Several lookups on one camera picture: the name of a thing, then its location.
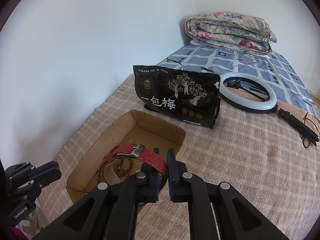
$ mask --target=wall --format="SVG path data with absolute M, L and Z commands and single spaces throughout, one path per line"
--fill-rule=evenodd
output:
M 186 42 L 194 0 L 22 0 L 0 33 L 4 167 L 52 160 L 132 73 Z
M 231 11 L 265 19 L 282 54 L 320 98 L 320 27 L 302 0 L 195 0 L 196 11 Z

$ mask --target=cardboard box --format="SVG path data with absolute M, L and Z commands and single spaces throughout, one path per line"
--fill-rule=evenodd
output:
M 143 144 L 150 150 L 158 147 L 164 160 L 166 160 L 167 149 L 173 148 L 176 159 L 180 160 L 187 148 L 186 132 L 182 128 L 150 114 L 131 110 L 114 121 L 101 134 L 70 174 L 66 189 L 73 203 L 98 184 L 97 169 L 103 158 L 114 147 L 124 143 Z M 130 175 L 140 170 L 142 165 L 139 159 L 132 160 Z M 104 176 L 110 185 L 127 178 L 125 175 L 118 178 L 111 164 L 106 167 Z M 141 219 L 149 206 L 150 204 L 140 210 L 138 220 Z

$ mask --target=silver screw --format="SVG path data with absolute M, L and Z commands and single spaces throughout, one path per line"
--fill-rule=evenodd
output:
M 145 175 L 145 173 L 143 173 L 143 172 L 138 172 L 138 173 L 136 174 L 136 177 L 137 177 L 138 179 L 144 179 L 144 178 L 146 177 L 146 175 Z
M 223 188 L 223 189 L 230 189 L 230 184 L 227 183 L 227 182 L 222 182 L 220 184 L 220 187 Z
M 191 179 L 192 178 L 192 173 L 185 172 L 185 173 L 182 174 L 182 177 L 184 177 L 185 179 Z
M 108 187 L 108 184 L 105 182 L 101 182 L 98 184 L 98 189 L 100 189 L 100 190 L 105 190 L 105 189 L 107 189 L 107 187 Z

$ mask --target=metal buckle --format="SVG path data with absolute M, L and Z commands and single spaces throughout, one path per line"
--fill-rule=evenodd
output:
M 132 147 L 132 149 L 134 149 L 132 151 L 132 153 L 118 153 L 117 154 L 117 158 L 118 159 L 126 159 L 126 158 L 138 158 L 140 156 L 140 154 L 142 153 L 142 151 L 144 150 L 144 145 L 139 144 L 137 147 L 134 146 Z

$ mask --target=folded quilt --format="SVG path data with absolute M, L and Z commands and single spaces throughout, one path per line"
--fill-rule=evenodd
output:
M 222 47 L 255 55 L 272 52 L 277 42 L 267 22 L 261 18 L 232 12 L 199 13 L 186 22 L 193 45 Z

